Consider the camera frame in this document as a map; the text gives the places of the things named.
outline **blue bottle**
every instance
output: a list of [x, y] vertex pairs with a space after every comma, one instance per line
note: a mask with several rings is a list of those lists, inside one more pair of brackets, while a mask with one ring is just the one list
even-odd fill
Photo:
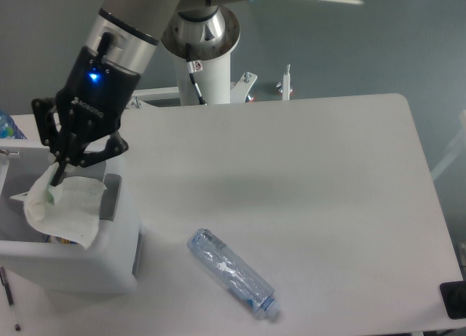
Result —
[[254, 313], [263, 311], [269, 319], [277, 316], [280, 306], [273, 297], [275, 289], [211, 231], [199, 229], [187, 246]]
[[16, 126], [15, 121], [0, 110], [0, 138], [26, 139], [23, 132]]

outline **white plastic container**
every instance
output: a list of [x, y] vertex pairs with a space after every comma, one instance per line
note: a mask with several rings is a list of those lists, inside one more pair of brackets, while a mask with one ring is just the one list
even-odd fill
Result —
[[0, 265], [43, 286], [65, 292], [126, 293], [136, 289], [143, 227], [125, 179], [125, 160], [115, 157], [73, 176], [103, 178], [108, 190], [100, 207], [99, 231], [88, 249], [78, 244], [45, 243], [11, 195], [26, 192], [50, 164], [48, 149], [26, 140], [0, 140]]

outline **black object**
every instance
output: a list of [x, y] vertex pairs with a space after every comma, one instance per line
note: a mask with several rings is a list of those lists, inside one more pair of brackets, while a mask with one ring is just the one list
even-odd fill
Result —
[[[192, 56], [192, 46], [189, 43], [186, 43], [186, 62], [189, 63], [193, 60], [194, 57]], [[207, 105], [207, 102], [205, 101], [204, 97], [202, 97], [199, 85], [197, 84], [196, 79], [194, 78], [194, 74], [191, 72], [189, 72], [189, 79], [191, 80], [191, 84], [193, 85], [194, 91], [196, 92], [197, 100], [199, 100], [199, 105]]]
[[[34, 99], [33, 113], [43, 145], [50, 148], [59, 163], [51, 185], [57, 185], [67, 164], [87, 167], [115, 157], [128, 149], [118, 133], [120, 119], [140, 74], [105, 59], [114, 41], [106, 32], [98, 52], [83, 47], [65, 87], [55, 99]], [[53, 114], [61, 124], [57, 130]], [[89, 143], [110, 136], [102, 152], [84, 153]]]
[[440, 291], [450, 319], [466, 318], [466, 281], [443, 283]]
[[448, 329], [448, 330], [445, 330], [443, 332], [441, 332], [440, 334], [437, 335], [437, 333], [435, 333], [435, 335], [433, 336], [445, 336], [445, 335], [448, 335], [448, 334], [451, 334], [453, 331], [455, 331], [456, 329]]
[[212, 19], [213, 16], [217, 14], [218, 10], [219, 10], [219, 7], [216, 7], [216, 10], [214, 10], [209, 15], [206, 15], [204, 17], [189, 17], [188, 15], [186, 15], [186, 13], [183, 13], [183, 12], [179, 12], [178, 15], [180, 16], [181, 19], [190, 21], [191, 23], [204, 23], [205, 21]]
[[[9, 287], [9, 282], [7, 279], [7, 272], [5, 272], [5, 269], [3, 267], [0, 267], [0, 280], [1, 284], [5, 288], [5, 293], [7, 294], [7, 300], [8, 300], [8, 305], [13, 308], [13, 305], [15, 303], [13, 302], [13, 294], [12, 290]], [[21, 331], [21, 326], [19, 325], [19, 321], [15, 319], [15, 330], [16, 331]]]

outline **gray floor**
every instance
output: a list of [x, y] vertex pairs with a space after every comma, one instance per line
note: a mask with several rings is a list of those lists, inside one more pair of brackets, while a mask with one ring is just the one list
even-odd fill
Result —
[[[232, 4], [242, 38], [232, 79], [259, 75], [254, 95], [273, 100], [291, 63], [294, 98], [373, 93], [407, 97], [430, 167], [466, 109], [465, 0], [304, 0]], [[0, 0], [0, 109], [27, 114], [32, 98], [60, 89], [102, 0]], [[175, 85], [160, 48], [139, 88]], [[466, 156], [438, 180], [455, 242], [466, 237]]]

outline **blue led light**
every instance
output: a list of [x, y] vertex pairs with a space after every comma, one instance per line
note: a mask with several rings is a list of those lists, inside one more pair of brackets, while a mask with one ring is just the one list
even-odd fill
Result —
[[89, 77], [92, 80], [92, 82], [94, 82], [94, 83], [96, 83], [100, 79], [100, 75], [99, 74], [94, 74], [94, 73], [90, 73]]

